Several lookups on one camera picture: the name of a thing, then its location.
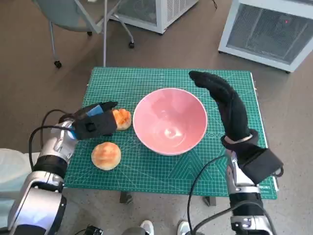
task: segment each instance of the bun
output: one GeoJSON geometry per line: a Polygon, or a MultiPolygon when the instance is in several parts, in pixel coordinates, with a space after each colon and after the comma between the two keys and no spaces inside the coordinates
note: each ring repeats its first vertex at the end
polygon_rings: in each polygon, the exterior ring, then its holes
{"type": "Polygon", "coordinates": [[[126,130],[132,124],[132,115],[126,109],[115,109],[113,115],[116,121],[117,130],[126,130]]]}
{"type": "Polygon", "coordinates": [[[112,170],[121,162],[120,148],[111,142],[97,145],[91,154],[92,163],[101,170],[112,170]]]}

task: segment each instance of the bowl rim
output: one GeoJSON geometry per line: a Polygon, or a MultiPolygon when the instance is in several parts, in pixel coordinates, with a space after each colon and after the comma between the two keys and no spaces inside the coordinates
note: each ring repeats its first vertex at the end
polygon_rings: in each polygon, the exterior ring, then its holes
{"type": "Polygon", "coordinates": [[[189,150],[193,149],[195,146],[197,146],[197,145],[200,143],[200,141],[203,139],[203,137],[204,137],[204,135],[205,135],[205,133],[206,133],[206,131],[207,131],[207,123],[208,123],[207,119],[208,119],[208,117],[207,117],[207,112],[206,112],[206,109],[205,109],[204,105],[202,104],[202,102],[201,102],[194,94],[192,94],[191,92],[188,92],[188,91],[186,91],[186,90],[184,90],[184,89],[174,88],[174,87],[173,87],[173,88],[168,87],[168,88],[161,88],[161,89],[155,90],[155,91],[153,91],[153,92],[150,92],[150,93],[148,93],[147,95],[145,95],[145,96],[138,102],[138,104],[136,105],[136,108],[135,108],[135,110],[134,110],[134,114],[133,114],[133,128],[134,128],[134,131],[135,131],[135,134],[136,134],[137,138],[138,138],[138,139],[140,140],[140,142],[143,143],[148,149],[150,149],[150,150],[152,150],[152,151],[154,151],[154,152],[156,152],[156,153],[158,153],[158,154],[161,154],[161,155],[165,155],[165,156],[176,156],[176,155],[180,155],[180,154],[183,154],[183,153],[188,152],[189,150]],[[136,117],[136,112],[137,112],[138,106],[140,105],[140,103],[141,103],[146,97],[150,96],[151,94],[153,94],[153,93],[155,93],[155,92],[162,91],[162,90],[179,90],[179,91],[183,91],[183,92],[185,92],[185,93],[188,93],[188,94],[190,94],[191,96],[193,96],[193,97],[200,103],[200,105],[202,106],[202,108],[203,108],[203,110],[204,110],[204,114],[205,114],[205,128],[204,128],[204,132],[202,133],[201,137],[199,138],[199,140],[198,140],[194,145],[192,145],[190,148],[188,148],[188,149],[186,149],[186,150],[184,150],[184,151],[172,152],[172,153],[163,153],[163,152],[156,151],[155,149],[149,147],[149,146],[146,144],[146,142],[143,141],[143,140],[138,136],[138,134],[137,134],[137,132],[136,132],[136,125],[135,125],[135,121],[134,121],[134,120],[135,120],[135,117],[136,117]]]}

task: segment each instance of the black cable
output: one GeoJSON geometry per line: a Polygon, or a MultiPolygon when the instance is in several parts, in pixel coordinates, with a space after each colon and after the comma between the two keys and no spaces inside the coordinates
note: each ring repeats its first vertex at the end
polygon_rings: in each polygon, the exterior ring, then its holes
{"type": "Polygon", "coordinates": [[[212,2],[214,3],[215,10],[217,10],[217,4],[216,4],[215,0],[212,0],[212,2]]]}
{"type": "MultiPolygon", "coordinates": [[[[65,111],[63,111],[61,109],[52,109],[52,110],[50,110],[49,112],[47,112],[45,114],[44,119],[41,122],[41,126],[43,126],[45,124],[45,121],[46,121],[47,117],[49,116],[49,114],[51,114],[53,112],[60,112],[60,113],[63,113],[63,114],[68,114],[67,112],[65,112],[65,111]]],[[[44,146],[44,131],[43,131],[43,129],[40,130],[40,146],[41,146],[41,148],[43,148],[43,146],[44,146]]]]}
{"type": "Polygon", "coordinates": [[[191,231],[191,234],[195,235],[197,230],[199,228],[201,228],[203,225],[205,225],[206,223],[208,223],[211,220],[216,219],[217,217],[220,217],[220,216],[222,216],[222,215],[224,215],[224,214],[226,214],[228,212],[231,212],[234,209],[237,209],[238,207],[241,207],[243,205],[257,205],[263,211],[264,215],[268,219],[268,222],[269,222],[269,225],[271,227],[273,235],[277,235],[275,227],[274,227],[273,222],[272,222],[272,219],[270,218],[268,212],[260,204],[258,204],[257,202],[253,202],[253,201],[242,201],[242,202],[239,202],[239,203],[237,203],[235,206],[233,206],[231,208],[228,208],[228,209],[226,209],[226,210],[224,210],[222,212],[219,212],[219,213],[217,213],[217,214],[215,214],[215,215],[213,215],[213,216],[211,216],[211,217],[209,217],[207,219],[204,219],[198,225],[195,226],[195,229],[193,231],[191,231]]]}
{"type": "Polygon", "coordinates": [[[86,229],[82,229],[81,231],[78,231],[78,232],[75,233],[74,235],[78,235],[78,234],[81,233],[82,231],[86,231],[86,229]]]}
{"type": "Polygon", "coordinates": [[[34,164],[33,164],[33,159],[32,159],[32,142],[34,139],[35,134],[42,129],[47,129],[47,128],[54,128],[54,129],[60,129],[60,130],[65,130],[65,131],[73,131],[74,129],[72,128],[67,128],[67,127],[62,127],[62,126],[53,126],[53,125],[47,125],[47,126],[40,126],[37,127],[33,132],[30,134],[29,141],[28,141],[28,156],[29,156],[29,163],[30,163],[30,168],[33,171],[34,169],[34,164]]]}
{"type": "Polygon", "coordinates": [[[194,183],[192,184],[191,186],[191,189],[190,189],[190,193],[189,193],[189,198],[188,198],[188,204],[187,204],[187,218],[188,218],[188,224],[189,224],[189,227],[190,227],[190,231],[192,231],[192,226],[191,226],[191,220],[190,220],[190,202],[191,202],[191,196],[192,196],[192,193],[195,189],[195,186],[201,176],[201,174],[204,172],[204,170],[209,166],[211,165],[213,162],[215,162],[216,160],[218,159],[221,159],[223,157],[226,157],[226,155],[221,155],[217,158],[214,158],[213,160],[209,161],[207,164],[205,164],[205,166],[202,168],[202,170],[199,172],[199,174],[197,175],[194,183]]]}

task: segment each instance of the white sneaker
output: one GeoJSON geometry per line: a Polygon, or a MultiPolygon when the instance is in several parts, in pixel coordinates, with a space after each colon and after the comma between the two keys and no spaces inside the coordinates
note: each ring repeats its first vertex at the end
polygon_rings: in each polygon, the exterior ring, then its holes
{"type": "Polygon", "coordinates": [[[186,235],[190,232],[190,227],[187,221],[182,221],[177,229],[177,235],[186,235]]]}
{"type": "Polygon", "coordinates": [[[153,224],[150,220],[145,220],[140,225],[149,235],[155,235],[153,224]]]}

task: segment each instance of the white appliance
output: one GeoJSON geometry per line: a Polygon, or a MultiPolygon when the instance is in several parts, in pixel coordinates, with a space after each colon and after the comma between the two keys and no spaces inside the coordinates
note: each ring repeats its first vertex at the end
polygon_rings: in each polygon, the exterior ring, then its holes
{"type": "Polygon", "coordinates": [[[127,24],[163,34],[199,0],[122,0],[118,16],[127,24]]]}
{"type": "Polygon", "coordinates": [[[219,51],[293,72],[313,50],[313,0],[233,0],[219,51]]]}

